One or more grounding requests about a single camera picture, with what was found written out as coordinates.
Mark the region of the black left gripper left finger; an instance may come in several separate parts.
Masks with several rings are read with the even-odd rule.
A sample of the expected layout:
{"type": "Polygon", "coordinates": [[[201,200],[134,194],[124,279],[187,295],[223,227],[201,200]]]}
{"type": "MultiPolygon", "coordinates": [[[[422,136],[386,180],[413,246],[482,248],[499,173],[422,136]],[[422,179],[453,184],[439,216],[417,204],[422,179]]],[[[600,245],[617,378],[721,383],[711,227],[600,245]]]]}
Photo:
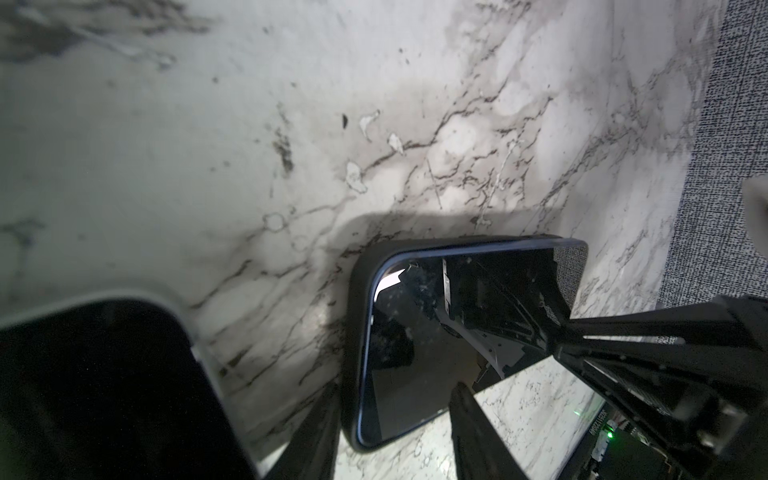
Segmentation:
{"type": "Polygon", "coordinates": [[[332,479],[341,415],[339,386],[327,385],[266,479],[332,479]]]}

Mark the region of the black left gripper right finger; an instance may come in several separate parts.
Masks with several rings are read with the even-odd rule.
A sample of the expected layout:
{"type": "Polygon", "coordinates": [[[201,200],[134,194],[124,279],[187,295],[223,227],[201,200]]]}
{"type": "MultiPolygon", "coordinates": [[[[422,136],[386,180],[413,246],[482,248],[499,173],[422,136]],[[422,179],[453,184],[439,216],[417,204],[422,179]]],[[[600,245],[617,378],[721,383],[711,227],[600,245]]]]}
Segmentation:
{"type": "Polygon", "coordinates": [[[528,479],[464,383],[451,392],[449,414],[458,480],[528,479]]]}

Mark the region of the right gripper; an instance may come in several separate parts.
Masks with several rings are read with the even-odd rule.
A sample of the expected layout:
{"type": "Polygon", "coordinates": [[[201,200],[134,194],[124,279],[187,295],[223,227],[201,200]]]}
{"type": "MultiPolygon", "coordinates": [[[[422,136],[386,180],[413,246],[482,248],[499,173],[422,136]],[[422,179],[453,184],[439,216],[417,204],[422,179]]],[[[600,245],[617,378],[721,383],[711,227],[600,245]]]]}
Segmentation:
{"type": "Polygon", "coordinates": [[[767,477],[766,301],[720,296],[578,319],[554,336],[551,349],[690,477],[767,477]],[[680,360],[677,380],[580,354],[680,360]]]}

